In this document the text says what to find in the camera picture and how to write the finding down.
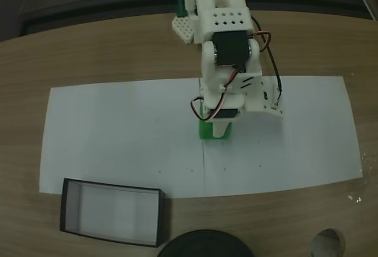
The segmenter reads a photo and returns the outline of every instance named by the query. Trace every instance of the open box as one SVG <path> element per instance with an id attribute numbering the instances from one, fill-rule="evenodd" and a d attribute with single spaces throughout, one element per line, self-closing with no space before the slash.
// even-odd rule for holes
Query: open box
<path id="1" fill-rule="evenodd" d="M 111 242 L 158 247 L 164 192 L 65 178 L 60 230 Z"/>

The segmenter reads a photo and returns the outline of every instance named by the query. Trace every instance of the green object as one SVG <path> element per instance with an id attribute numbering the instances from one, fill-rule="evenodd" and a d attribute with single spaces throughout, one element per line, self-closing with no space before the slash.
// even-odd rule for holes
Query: green object
<path id="1" fill-rule="evenodd" d="M 200 105 L 200 114 L 202 116 L 202 104 Z M 200 124 L 198 126 L 198 131 L 199 131 L 199 134 L 200 134 L 200 138 L 202 140 L 226 140 L 229 138 L 230 134 L 231 134 L 231 129 L 232 129 L 232 124 L 230 123 L 227 128 L 226 128 L 226 131 L 224 132 L 224 135 L 222 137 L 219 137 L 219 138 L 215 138 L 213 136 L 213 124 L 211 122 L 206 122 L 206 121 L 202 121 L 200 120 Z"/>
<path id="2" fill-rule="evenodd" d="M 176 16 L 179 18 L 186 17 L 188 15 L 185 9 L 185 0 L 177 0 Z"/>

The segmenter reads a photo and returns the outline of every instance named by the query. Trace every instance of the white paper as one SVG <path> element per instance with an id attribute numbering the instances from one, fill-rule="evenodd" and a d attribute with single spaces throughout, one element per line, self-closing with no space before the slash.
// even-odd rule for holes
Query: white paper
<path id="1" fill-rule="evenodd" d="M 279 191 L 361 177 L 342 77 L 283 77 L 284 117 L 245 115 L 227 141 L 198 137 L 198 79 L 53 88 L 40 191 L 64 177 L 161 188 L 169 197 Z"/>
<path id="2" fill-rule="evenodd" d="M 283 119 L 248 114 L 204 146 L 208 196 L 303 188 L 361 177 L 342 77 L 283 77 Z"/>
<path id="3" fill-rule="evenodd" d="M 198 80 L 151 80 L 51 89 L 40 191 L 63 178 L 161 188 L 202 196 L 203 146 L 189 99 Z"/>

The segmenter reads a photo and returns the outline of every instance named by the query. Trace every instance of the black round object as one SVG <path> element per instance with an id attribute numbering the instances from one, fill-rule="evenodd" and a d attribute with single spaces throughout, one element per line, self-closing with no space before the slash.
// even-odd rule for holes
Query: black round object
<path id="1" fill-rule="evenodd" d="M 238 238 L 218 230 L 196 230 L 178 236 L 158 257 L 254 257 Z"/>

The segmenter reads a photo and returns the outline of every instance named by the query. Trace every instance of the white robotic arm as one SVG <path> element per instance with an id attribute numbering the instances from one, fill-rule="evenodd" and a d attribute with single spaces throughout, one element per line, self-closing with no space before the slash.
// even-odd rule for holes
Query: white robotic arm
<path id="1" fill-rule="evenodd" d="M 256 31 L 246 1 L 185 0 L 185 7 L 188 17 L 176 17 L 172 26 L 186 43 L 202 44 L 201 95 L 191 107 L 211 124 L 212 136 L 203 138 L 223 137 L 244 112 L 282 116 L 278 86 L 262 77 L 260 47 L 252 38 Z M 202 101 L 201 110 L 196 100 Z"/>

